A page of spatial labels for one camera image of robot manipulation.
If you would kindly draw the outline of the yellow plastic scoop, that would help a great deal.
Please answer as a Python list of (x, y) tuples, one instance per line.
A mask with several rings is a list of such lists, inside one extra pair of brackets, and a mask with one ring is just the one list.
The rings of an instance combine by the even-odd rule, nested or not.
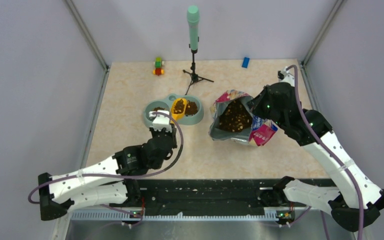
[(182, 119), (185, 116), (187, 108), (187, 100), (185, 98), (177, 98), (171, 106), (171, 115), (175, 121)]

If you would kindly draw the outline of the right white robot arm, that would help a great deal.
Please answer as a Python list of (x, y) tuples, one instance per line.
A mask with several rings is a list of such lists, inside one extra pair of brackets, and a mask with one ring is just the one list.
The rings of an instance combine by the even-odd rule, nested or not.
[(320, 112), (301, 107), (294, 86), (286, 82), (266, 85), (247, 106), (254, 116), (276, 123), (319, 162), (334, 182), (333, 187), (320, 187), (285, 176), (273, 187), (277, 205), (294, 202), (316, 208), (350, 232), (371, 225), (380, 216), (384, 189), (361, 171)]

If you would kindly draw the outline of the cat food bag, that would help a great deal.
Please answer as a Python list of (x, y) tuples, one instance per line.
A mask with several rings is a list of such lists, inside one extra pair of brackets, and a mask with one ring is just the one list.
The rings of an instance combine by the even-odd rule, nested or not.
[(209, 136), (214, 141), (232, 140), (243, 145), (265, 145), (278, 131), (268, 119), (251, 113), (248, 106), (253, 97), (243, 91), (227, 90), (210, 108), (213, 122)]

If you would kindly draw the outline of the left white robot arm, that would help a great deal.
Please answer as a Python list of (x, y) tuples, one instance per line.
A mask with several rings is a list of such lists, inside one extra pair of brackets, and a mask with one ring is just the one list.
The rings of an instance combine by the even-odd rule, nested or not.
[(101, 204), (136, 206), (141, 198), (136, 180), (149, 170), (159, 170), (177, 148), (174, 124), (149, 130), (151, 139), (146, 143), (125, 147), (99, 163), (63, 175), (38, 175), (40, 219), (55, 220)]

